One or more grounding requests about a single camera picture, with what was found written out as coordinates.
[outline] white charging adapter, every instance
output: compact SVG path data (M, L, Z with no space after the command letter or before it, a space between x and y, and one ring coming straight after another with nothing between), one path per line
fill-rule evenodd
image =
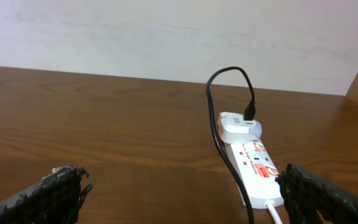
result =
M274 207L282 205L284 199L275 181L278 170L260 140L262 126L256 120L244 121L242 114L228 112L219 114L218 126L227 156L240 175L252 208L269 209L275 223L281 223Z

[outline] white power cord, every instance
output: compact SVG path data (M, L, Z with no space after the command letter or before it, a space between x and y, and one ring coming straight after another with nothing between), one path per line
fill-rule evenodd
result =
M283 224L283 222L281 222L280 216L278 215L276 209L274 208L274 203L273 202L268 202L268 203L266 203L265 206L269 210L270 214L272 214L272 218L274 220L274 223Z

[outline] white power strip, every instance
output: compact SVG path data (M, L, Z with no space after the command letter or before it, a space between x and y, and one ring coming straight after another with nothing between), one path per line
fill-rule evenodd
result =
M260 141L260 123L244 121L242 114L223 112L219 114L218 126L227 156L244 183L252 208L268 208L275 213L275 222L281 223L273 208L284 203L275 181L278 170Z

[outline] black plug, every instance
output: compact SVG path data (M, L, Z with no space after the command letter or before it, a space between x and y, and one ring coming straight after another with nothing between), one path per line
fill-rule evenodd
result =
M253 121L255 116L255 102L249 102L246 110L244 111L244 121Z

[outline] black mechanical part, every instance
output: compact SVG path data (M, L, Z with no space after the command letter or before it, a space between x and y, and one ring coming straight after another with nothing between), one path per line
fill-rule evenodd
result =
M276 181L291 224L358 223L358 197L294 164Z
M93 185L81 190L84 168L65 166L0 203L0 224L74 224Z

